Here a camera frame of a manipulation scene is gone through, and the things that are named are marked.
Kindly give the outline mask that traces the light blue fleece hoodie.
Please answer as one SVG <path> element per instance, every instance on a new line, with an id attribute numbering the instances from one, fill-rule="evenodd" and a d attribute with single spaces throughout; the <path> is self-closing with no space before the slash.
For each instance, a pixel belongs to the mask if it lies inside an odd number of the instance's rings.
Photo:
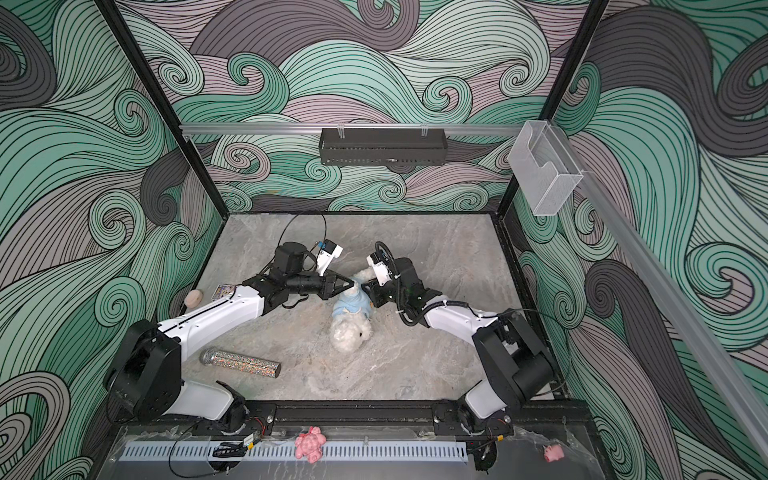
<path id="1" fill-rule="evenodd" d="M 361 314 L 369 318 L 373 311 L 373 304 L 362 289 L 359 282 L 338 295 L 338 299 L 333 307 L 332 316 L 337 317 L 342 314 Z"/>

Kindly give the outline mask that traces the white plush teddy bear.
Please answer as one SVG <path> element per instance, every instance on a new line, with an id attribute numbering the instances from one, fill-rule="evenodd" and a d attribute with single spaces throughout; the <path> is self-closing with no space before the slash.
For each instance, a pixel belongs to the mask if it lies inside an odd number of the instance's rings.
<path id="1" fill-rule="evenodd" d="M 356 273 L 352 280 L 354 284 L 359 282 L 363 286 L 375 278 L 373 269 L 368 267 Z M 361 314 L 347 313 L 333 317 L 331 314 L 330 340 L 332 346 L 342 353 L 353 353 L 358 350 L 372 336 L 371 316 L 365 318 Z"/>

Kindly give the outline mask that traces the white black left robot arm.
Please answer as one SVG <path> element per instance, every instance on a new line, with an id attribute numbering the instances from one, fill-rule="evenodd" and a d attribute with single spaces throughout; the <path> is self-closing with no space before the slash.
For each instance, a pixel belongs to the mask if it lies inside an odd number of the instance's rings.
<path id="1" fill-rule="evenodd" d="M 229 295 L 158 324 L 134 323 L 104 378 L 108 403 L 141 422 L 188 416 L 225 434 L 240 431 L 250 417 L 244 397 L 221 382 L 184 380 L 183 363 L 221 335 L 283 306 L 292 295 L 328 300 L 353 287 L 353 280 L 329 268 L 342 251 L 330 240 L 320 243 L 318 253 L 286 242 L 260 273 Z"/>

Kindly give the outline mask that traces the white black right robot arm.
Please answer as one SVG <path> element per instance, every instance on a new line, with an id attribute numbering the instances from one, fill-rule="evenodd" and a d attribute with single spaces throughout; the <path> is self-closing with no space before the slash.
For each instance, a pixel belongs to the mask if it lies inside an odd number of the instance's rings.
<path id="1" fill-rule="evenodd" d="M 517 412 L 554 380 L 556 362 L 518 309 L 483 311 L 426 287 L 406 257 L 367 257 L 375 278 L 363 284 L 376 307 L 396 306 L 403 323 L 447 332 L 475 348 L 484 379 L 457 401 L 463 430 L 478 435 L 499 412 Z"/>

